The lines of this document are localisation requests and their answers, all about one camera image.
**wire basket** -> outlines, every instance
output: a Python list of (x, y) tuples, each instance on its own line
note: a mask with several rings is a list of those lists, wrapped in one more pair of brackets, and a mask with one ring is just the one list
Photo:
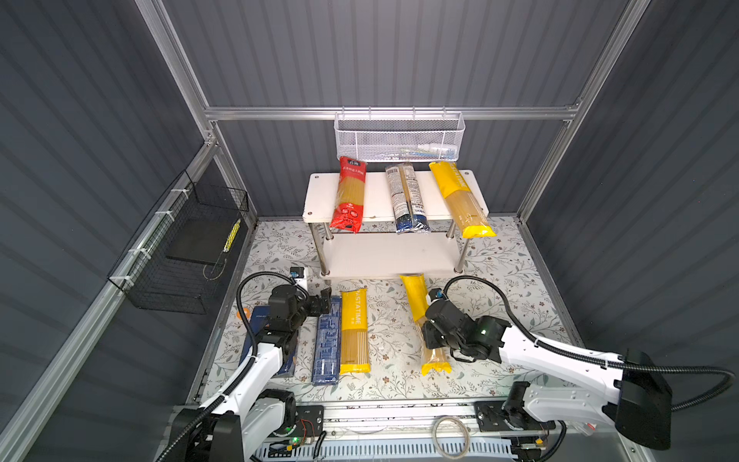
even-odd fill
[(336, 157), (364, 162), (431, 162), (459, 158), (461, 113), (439, 118), (356, 119), (336, 113)]
[[(246, 212), (246, 191), (190, 183), (168, 211), (157, 212), (159, 219), (151, 236), (138, 248), (121, 254), (119, 263), (127, 254), (134, 254), (127, 271), (109, 274), (108, 279), (137, 308), (193, 314), (218, 311), (248, 233)], [(224, 248), (212, 265), (169, 255), (178, 234), (193, 221), (231, 230), (222, 236)], [(224, 251), (227, 241), (230, 245)]]

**gray corrugated wall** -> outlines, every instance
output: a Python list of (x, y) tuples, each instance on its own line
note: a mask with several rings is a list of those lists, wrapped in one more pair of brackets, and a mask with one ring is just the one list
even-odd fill
[[(223, 121), (219, 125), (229, 149), (236, 153), (259, 216), (303, 215), (310, 174), (338, 171), (333, 122)], [(491, 212), (516, 212), (562, 122), (470, 120), (466, 125), (458, 166), (475, 172)], [(384, 166), (371, 163), (369, 170), (380, 171)], [(416, 163), (415, 168), (429, 169), (426, 163)]]
[[(625, 3), (165, 1), (212, 106), (572, 104)], [(518, 209), (559, 126), (468, 121), (491, 211)], [(308, 175), (338, 171), (328, 122), (221, 127), (260, 216), (301, 215)]]
[(625, 1), (165, 1), (212, 106), (573, 103)]
[[(133, 1), (3, 1), (0, 69), (2, 429), (202, 138)], [(96, 460), (149, 456), (152, 422), (122, 411), (184, 397), (207, 324), (124, 306), (29, 460), (86, 460), (103, 434)]]
[[(655, 0), (529, 226), (590, 347), (739, 370), (739, 3)], [(668, 376), (682, 400), (714, 378)], [(735, 458), (739, 389), (662, 461)]]

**red spaghetti package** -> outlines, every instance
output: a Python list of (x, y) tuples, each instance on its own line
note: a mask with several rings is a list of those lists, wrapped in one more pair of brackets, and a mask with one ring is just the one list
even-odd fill
[(341, 176), (336, 192), (336, 209), (331, 228), (347, 229), (358, 233), (364, 212), (364, 177), (367, 164), (359, 160), (341, 158)]

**white mesh basket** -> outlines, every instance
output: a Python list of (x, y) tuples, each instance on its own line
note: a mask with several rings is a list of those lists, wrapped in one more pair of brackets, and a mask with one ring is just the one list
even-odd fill
[(431, 162), (459, 158), (461, 114), (439, 118), (357, 119), (339, 112), (333, 123), (336, 157), (364, 162)]

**yellow spaghetti package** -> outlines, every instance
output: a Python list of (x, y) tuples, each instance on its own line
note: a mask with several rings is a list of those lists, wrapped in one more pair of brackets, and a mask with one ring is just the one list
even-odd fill
[(436, 178), (436, 184), (439, 185), (441, 195), (444, 197), (444, 202), (454, 222), (462, 231), (462, 237), (468, 239), (495, 236), (480, 204), (477, 203), (467, 182), (457, 170), (457, 166), (450, 162), (431, 162), (429, 168)]
[(341, 293), (340, 374), (370, 371), (367, 341), (367, 289)]
[(423, 326), (423, 323), (426, 322), (426, 310), (429, 308), (429, 304), (426, 303), (426, 294), (429, 291), (426, 289), (426, 280), (423, 278), (423, 274), (401, 276), (401, 279), (406, 286), (408, 303), (411, 305), (411, 314), (413, 315), (413, 321), (415, 322), (416, 330), (420, 336), (420, 352), (421, 359), (423, 360), (423, 364), (420, 367), (420, 373), (424, 376), (432, 370), (451, 373), (452, 366), (449, 361), (447, 361), (444, 350), (442, 348), (429, 350), (423, 343), (423, 334), (420, 329)]

